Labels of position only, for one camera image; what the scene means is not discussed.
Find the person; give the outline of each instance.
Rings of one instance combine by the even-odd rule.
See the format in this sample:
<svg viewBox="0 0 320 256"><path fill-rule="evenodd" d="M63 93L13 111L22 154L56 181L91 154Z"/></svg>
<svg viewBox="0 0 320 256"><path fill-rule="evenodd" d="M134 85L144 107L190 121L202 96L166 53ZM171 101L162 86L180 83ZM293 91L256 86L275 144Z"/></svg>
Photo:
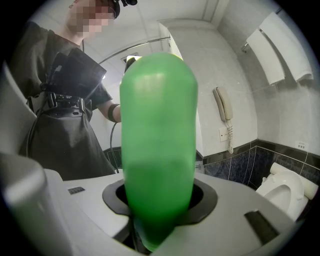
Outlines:
<svg viewBox="0 0 320 256"><path fill-rule="evenodd" d="M81 48L85 38L101 31L102 26L120 13L119 3L114 0L75 0L69 8L65 25L57 33L34 22L26 23L8 61L12 76L26 98L41 93L40 85L46 82L58 52L68 55L72 49ZM31 158L43 168L57 171L65 181L114 174L115 168L104 155L89 123L94 109L108 120L121 121L120 105L112 101L100 83L85 101L85 113L81 116L50 111L39 117L30 148ZM26 153L25 143L20 153Z"/></svg>

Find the telephone handset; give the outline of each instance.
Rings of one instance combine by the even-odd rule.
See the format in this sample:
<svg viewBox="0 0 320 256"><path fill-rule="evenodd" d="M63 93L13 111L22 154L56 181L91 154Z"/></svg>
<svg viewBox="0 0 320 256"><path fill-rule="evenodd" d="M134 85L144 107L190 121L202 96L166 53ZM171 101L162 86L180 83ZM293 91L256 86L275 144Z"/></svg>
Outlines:
<svg viewBox="0 0 320 256"><path fill-rule="evenodd" d="M230 98L224 87L214 88L212 92L219 108L221 120L225 122L226 127L228 129L228 151L230 154L233 154L234 135L233 135L233 126L231 123L231 119L234 117L234 114L232 111Z"/></svg>

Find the dark blue tile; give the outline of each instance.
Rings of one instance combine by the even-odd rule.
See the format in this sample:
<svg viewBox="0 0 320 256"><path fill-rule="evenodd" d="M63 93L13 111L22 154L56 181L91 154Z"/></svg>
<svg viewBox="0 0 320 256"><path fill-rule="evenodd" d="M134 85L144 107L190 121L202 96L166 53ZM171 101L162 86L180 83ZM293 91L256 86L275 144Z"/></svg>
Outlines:
<svg viewBox="0 0 320 256"><path fill-rule="evenodd" d="M302 151L296 148L292 148L289 146L285 146L285 145L280 145L280 144L276 144L276 143L272 143L269 141L263 141L263 140L259 140L257 141L257 146L267 149L267 150L271 150L277 153L280 153L282 155L291 157L293 159L297 159L299 161L304 162L306 160L307 157L307 152L306 151Z"/></svg>
<svg viewBox="0 0 320 256"><path fill-rule="evenodd" d="M258 189L258 188L257 188L254 184L252 184L250 181L249 181L249 183L248 183L248 187L252 188L253 190L257 190L257 189Z"/></svg>
<svg viewBox="0 0 320 256"><path fill-rule="evenodd" d="M114 151L118 168L122 168L121 150Z"/></svg>
<svg viewBox="0 0 320 256"><path fill-rule="evenodd" d="M213 162L204 166L204 174L227 180L230 171L231 158Z"/></svg>
<svg viewBox="0 0 320 256"><path fill-rule="evenodd" d="M308 153L305 162L308 165L320 168L320 156L312 153Z"/></svg>
<svg viewBox="0 0 320 256"><path fill-rule="evenodd" d="M250 150L240 153L231 158L231 168L229 174L229 181L244 182Z"/></svg>
<svg viewBox="0 0 320 256"><path fill-rule="evenodd" d="M208 165L208 164L211 164L211 163L215 163L215 162L218 162L218 161L221 161L221 160L225 160L225 159L229 159L235 155L238 155L238 154L241 154L247 150L250 149L250 142L244 144L244 145L241 145L241 146L237 146L233 149L233 154L230 154L228 151L224 151L224 152L220 152L220 153L216 153L216 154L212 154L212 155L209 155L209 156L206 156L204 159L203 159L203 164L204 165Z"/></svg>
<svg viewBox="0 0 320 256"><path fill-rule="evenodd" d="M301 176L320 186L320 170L305 164Z"/></svg>
<svg viewBox="0 0 320 256"><path fill-rule="evenodd" d="M294 171L295 173L301 173L303 162L299 162L295 159L289 158L287 156L278 154L276 161L277 164L289 169L290 171Z"/></svg>
<svg viewBox="0 0 320 256"><path fill-rule="evenodd" d="M245 185L248 185L249 179L250 179L250 176L251 176L251 172L252 172L252 170L254 168L256 150L257 150L256 146L250 149L248 167L246 169L244 180L243 180L243 184L245 184Z"/></svg>
<svg viewBox="0 0 320 256"><path fill-rule="evenodd" d="M110 158L109 158L108 152L107 151L103 151L103 153L104 153L106 159L108 159L108 161L110 162Z"/></svg>
<svg viewBox="0 0 320 256"><path fill-rule="evenodd" d="M109 160L110 164L112 164L112 166L115 168L115 167L116 167L116 165L115 165L115 158L114 158L114 156L112 155L112 152L111 152L111 151L108 152L108 153L107 153L107 156L108 156L108 160Z"/></svg>
<svg viewBox="0 0 320 256"><path fill-rule="evenodd" d="M277 154L261 148L256 147L253 170L250 177L250 182L257 188L260 187L263 177L268 177L270 168L276 161Z"/></svg>

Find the toilet opening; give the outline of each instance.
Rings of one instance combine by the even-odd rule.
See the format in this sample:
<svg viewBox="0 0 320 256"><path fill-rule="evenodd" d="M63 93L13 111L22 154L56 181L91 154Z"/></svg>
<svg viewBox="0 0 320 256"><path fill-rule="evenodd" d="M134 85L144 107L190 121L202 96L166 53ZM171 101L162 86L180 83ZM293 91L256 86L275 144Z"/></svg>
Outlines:
<svg viewBox="0 0 320 256"><path fill-rule="evenodd" d="M286 213L290 204L291 190L288 186L281 185L267 193L265 198Z"/></svg>

